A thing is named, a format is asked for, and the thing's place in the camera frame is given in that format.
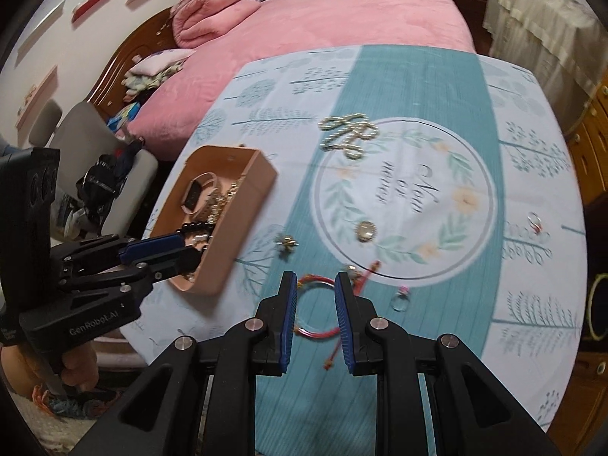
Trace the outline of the small flower earring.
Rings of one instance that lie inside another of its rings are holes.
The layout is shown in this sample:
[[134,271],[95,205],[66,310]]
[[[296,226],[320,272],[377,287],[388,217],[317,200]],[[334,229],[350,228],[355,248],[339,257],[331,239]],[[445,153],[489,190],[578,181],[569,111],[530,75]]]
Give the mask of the small flower earring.
[[281,252],[291,253],[299,246],[299,243],[293,236],[281,234],[276,238],[276,245]]

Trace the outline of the gold leaf hair comb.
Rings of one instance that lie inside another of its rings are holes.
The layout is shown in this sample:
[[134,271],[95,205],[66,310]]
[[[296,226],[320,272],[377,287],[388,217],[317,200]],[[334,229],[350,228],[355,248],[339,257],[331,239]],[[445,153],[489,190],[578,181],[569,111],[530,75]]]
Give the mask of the gold leaf hair comb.
[[203,219],[207,225],[216,225],[217,221],[223,214],[223,211],[227,208],[228,204],[232,201],[239,188],[239,181],[233,182],[228,190],[215,198],[211,204],[210,209],[207,211],[206,217]]

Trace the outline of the peach cardboard jewelry box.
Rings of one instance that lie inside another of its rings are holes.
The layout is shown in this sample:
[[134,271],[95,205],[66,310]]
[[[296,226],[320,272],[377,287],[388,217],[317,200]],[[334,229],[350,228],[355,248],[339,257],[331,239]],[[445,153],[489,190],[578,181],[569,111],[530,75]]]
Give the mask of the peach cardboard jewelry box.
[[223,290],[277,177],[259,149],[204,145],[185,159],[150,234],[176,234],[202,253],[198,268],[169,280],[181,291]]

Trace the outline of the pearl bow hair clip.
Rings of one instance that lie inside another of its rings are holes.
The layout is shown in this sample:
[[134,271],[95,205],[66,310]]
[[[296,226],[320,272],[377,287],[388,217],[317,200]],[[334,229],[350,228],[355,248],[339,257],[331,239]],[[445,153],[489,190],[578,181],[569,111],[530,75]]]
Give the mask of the pearl bow hair clip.
[[327,116],[318,123],[325,136],[320,141],[323,151],[338,150],[352,161],[363,158],[363,143],[374,140],[379,128],[370,122],[364,113],[349,113],[345,116]]

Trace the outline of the black bag on chair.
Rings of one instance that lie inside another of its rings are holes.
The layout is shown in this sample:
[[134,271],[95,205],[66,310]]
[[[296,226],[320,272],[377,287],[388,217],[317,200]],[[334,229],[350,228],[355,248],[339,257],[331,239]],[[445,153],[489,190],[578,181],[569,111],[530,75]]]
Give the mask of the black bag on chair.
[[75,184],[79,200],[90,207],[111,204],[122,191],[143,146],[143,139],[136,138],[119,155],[100,155],[97,163]]

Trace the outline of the grey office chair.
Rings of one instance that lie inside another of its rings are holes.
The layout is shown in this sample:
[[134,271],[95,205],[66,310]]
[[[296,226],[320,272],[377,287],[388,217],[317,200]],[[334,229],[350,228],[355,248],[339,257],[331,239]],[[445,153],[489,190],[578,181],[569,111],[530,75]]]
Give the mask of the grey office chair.
[[89,102],[64,113],[49,100],[31,128],[29,143],[61,153],[55,198],[70,205],[54,211],[60,239],[128,235],[159,166],[141,138],[116,137]]

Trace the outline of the teal floral tablecloth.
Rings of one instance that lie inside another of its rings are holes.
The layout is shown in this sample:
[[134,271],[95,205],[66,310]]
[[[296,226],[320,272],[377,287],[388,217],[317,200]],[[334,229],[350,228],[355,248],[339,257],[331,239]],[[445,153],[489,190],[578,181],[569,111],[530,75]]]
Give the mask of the teal floral tablecloth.
[[[376,383],[352,376],[329,331],[329,281],[367,275],[363,294],[410,334],[459,337],[546,430],[583,322],[583,208],[562,132],[533,74],[466,52],[345,46],[338,60],[285,73],[245,66],[188,138],[259,149],[277,172],[215,299],[155,287],[123,329],[153,361],[182,334],[214,338],[252,315],[285,271],[317,282],[299,297],[288,373],[259,380],[264,455],[370,455]],[[379,135],[357,161],[323,151],[318,123],[364,113]],[[362,220],[371,242],[356,239]],[[278,235],[299,246],[281,252]]]

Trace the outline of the white pink pillow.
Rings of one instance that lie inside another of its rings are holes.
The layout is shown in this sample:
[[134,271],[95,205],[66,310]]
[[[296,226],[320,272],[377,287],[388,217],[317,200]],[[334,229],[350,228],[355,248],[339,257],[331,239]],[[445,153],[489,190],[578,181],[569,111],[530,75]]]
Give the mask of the white pink pillow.
[[129,72],[134,75],[155,76],[177,63],[184,62],[194,54],[195,51],[189,48],[165,49],[142,59],[131,67]]

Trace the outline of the wooden headboard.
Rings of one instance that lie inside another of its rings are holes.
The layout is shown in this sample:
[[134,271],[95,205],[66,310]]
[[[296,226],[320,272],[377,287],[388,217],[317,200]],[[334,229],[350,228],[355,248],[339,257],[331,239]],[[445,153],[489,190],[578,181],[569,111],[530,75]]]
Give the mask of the wooden headboard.
[[84,101],[91,103],[102,119],[115,116],[125,105],[127,72],[156,52],[176,48],[169,8],[147,19],[113,53]]

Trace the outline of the folded pink quilt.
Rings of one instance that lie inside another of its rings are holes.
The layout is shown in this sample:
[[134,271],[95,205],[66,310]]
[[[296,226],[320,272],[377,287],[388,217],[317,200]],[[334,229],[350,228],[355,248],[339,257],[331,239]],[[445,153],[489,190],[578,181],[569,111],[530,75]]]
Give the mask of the folded pink quilt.
[[262,6],[258,0],[179,0],[170,9],[173,38],[197,48],[227,34]]

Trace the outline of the pink bed blanket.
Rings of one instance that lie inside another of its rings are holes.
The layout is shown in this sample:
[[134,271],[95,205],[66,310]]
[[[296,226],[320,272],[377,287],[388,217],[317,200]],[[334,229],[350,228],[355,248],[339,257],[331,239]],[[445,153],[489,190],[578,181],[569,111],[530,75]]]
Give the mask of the pink bed blanket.
[[195,48],[147,100],[129,130],[152,154],[174,161],[231,80],[267,60],[285,73],[340,59],[343,46],[404,44],[474,52],[453,0],[269,0],[226,34]]

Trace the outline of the wooden drawer cabinet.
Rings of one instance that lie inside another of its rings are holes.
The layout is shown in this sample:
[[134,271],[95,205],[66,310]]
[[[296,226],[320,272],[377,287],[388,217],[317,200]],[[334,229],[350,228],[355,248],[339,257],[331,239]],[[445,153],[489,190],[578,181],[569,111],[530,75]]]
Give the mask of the wooden drawer cabinet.
[[607,428],[607,80],[567,136],[582,195],[587,250],[583,325],[573,372],[548,435],[581,455]]

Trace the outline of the cream ruffled cover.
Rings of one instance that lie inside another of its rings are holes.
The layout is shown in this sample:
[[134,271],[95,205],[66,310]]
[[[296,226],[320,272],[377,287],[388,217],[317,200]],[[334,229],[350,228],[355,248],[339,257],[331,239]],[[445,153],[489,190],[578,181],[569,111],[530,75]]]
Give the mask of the cream ruffled cover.
[[486,0],[489,55],[530,70],[567,133],[607,69],[607,30],[586,0]]

